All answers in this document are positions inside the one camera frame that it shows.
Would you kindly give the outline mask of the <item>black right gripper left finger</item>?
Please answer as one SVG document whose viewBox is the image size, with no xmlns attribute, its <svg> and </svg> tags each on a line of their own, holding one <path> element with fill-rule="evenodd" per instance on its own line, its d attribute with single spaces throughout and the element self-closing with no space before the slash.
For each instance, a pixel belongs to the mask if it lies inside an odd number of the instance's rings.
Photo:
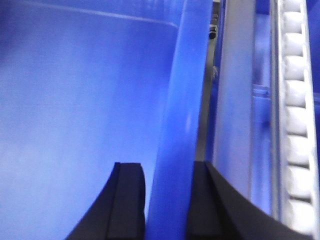
<svg viewBox="0 0 320 240">
<path fill-rule="evenodd" d="M 108 181 L 68 240 L 142 240 L 146 184 L 140 163 L 116 162 Z"/>
</svg>

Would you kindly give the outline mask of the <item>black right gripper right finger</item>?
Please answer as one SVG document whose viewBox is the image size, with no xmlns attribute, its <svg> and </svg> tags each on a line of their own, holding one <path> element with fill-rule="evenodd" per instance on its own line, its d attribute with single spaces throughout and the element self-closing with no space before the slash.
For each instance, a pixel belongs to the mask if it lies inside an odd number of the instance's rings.
<svg viewBox="0 0 320 240">
<path fill-rule="evenodd" d="M 209 161 L 193 163 L 188 240 L 310 240 L 241 195 Z"/>
</svg>

